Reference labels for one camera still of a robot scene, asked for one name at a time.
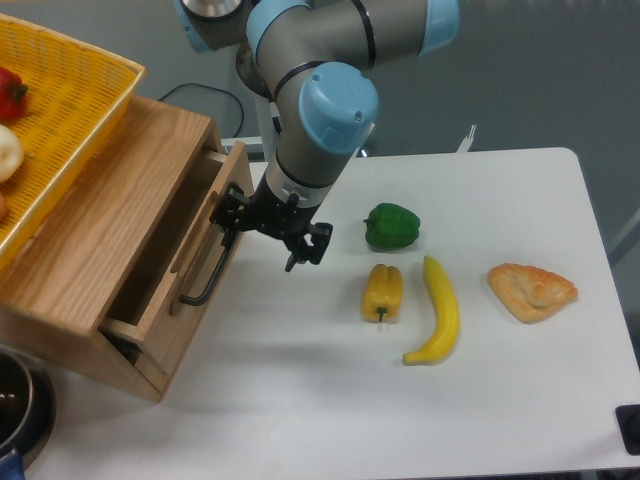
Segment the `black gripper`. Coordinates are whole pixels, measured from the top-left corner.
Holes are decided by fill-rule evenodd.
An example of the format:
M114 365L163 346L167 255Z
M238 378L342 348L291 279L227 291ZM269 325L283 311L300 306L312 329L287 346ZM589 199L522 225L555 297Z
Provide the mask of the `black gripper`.
M214 207L209 221L222 232L222 246L232 246L240 233L257 230L284 243L290 252L285 271L297 264L319 265L328 248L333 225L313 224L318 206L305 207L301 193L294 189L284 199L259 184L249 198L237 183L230 183Z

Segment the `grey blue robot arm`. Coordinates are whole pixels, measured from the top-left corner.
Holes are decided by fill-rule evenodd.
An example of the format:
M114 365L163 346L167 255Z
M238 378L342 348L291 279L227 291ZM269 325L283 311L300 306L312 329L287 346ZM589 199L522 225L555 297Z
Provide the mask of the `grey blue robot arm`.
M455 1L179 1L193 48L247 43L281 131L253 194L229 188L214 221L229 238L250 230L282 241L288 265L318 264L332 226L314 223L379 110L366 72L454 40Z

